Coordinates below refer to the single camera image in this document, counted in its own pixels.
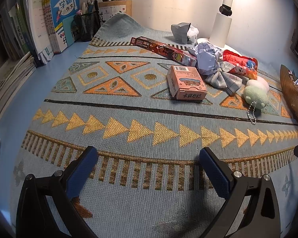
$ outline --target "lamp base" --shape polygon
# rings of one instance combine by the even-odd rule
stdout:
[[[210,42],[218,47],[224,47],[231,27],[232,18],[217,13],[213,25]]]

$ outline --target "cardboard box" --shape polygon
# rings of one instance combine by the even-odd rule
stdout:
[[[197,64],[195,56],[150,38],[133,37],[130,42],[135,46],[143,47],[151,52],[162,55],[185,66],[195,67]]]
[[[182,100],[203,100],[207,88],[195,67],[172,65],[167,73],[172,97]]]

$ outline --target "plush toy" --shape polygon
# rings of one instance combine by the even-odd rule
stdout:
[[[263,109],[268,104],[267,92],[257,86],[246,86],[243,96],[249,105],[257,109]]]
[[[267,81],[260,76],[257,76],[257,80],[249,80],[246,83],[246,86],[256,86],[258,88],[263,89],[266,93],[269,91],[269,85]]]

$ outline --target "desk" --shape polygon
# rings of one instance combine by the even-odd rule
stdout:
[[[89,42],[75,42],[37,70],[20,88],[0,120],[0,210],[9,216],[10,181],[15,158],[37,109],[64,72],[86,49]]]

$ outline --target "black mesh pen holder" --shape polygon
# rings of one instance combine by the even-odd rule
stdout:
[[[75,15],[74,20],[82,34],[82,41],[91,41],[100,28],[98,12],[90,12],[83,15]]]

